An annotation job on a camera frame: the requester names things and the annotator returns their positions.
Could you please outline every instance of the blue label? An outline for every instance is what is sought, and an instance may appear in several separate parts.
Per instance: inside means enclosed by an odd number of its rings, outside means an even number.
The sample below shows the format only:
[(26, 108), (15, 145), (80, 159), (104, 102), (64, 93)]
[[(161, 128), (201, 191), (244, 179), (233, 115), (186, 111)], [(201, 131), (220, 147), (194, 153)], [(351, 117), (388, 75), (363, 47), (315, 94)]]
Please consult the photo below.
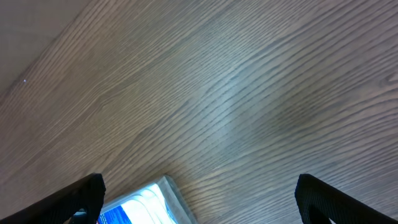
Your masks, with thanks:
[(132, 224), (122, 206), (117, 206), (111, 210), (99, 215), (99, 224)]

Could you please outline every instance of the wooden table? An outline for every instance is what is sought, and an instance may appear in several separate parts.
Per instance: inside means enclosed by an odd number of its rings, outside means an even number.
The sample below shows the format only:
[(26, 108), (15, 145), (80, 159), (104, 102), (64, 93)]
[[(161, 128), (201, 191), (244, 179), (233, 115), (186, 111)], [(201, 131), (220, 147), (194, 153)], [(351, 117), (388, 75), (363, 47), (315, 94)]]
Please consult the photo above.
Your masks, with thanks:
[(310, 173), (398, 218), (398, 1), (95, 1), (0, 96), (0, 217), (92, 172), (200, 223), (300, 223)]

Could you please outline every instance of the wooden surface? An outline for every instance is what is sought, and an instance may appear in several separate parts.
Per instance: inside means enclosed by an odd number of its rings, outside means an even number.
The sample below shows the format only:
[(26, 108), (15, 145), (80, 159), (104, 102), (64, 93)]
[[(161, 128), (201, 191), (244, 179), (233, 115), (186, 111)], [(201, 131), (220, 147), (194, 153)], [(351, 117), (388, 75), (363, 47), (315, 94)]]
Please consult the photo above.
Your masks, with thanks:
[(91, 1), (1, 96), (0, 217), (100, 172), (200, 223), (300, 223), (300, 173), (398, 218), (397, 33), (398, 1)]
[(88, 0), (0, 1), (0, 93), (87, 4)]

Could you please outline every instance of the brown wooden tabletop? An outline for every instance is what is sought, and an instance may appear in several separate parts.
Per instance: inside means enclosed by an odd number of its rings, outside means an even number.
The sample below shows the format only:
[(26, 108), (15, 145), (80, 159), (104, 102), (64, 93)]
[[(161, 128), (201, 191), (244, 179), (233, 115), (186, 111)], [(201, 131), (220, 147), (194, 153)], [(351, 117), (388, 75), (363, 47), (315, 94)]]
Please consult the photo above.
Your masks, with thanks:
[(168, 174), (199, 223), (301, 223), (310, 173), (398, 218), (398, 1), (92, 0), (0, 96), (0, 218)]

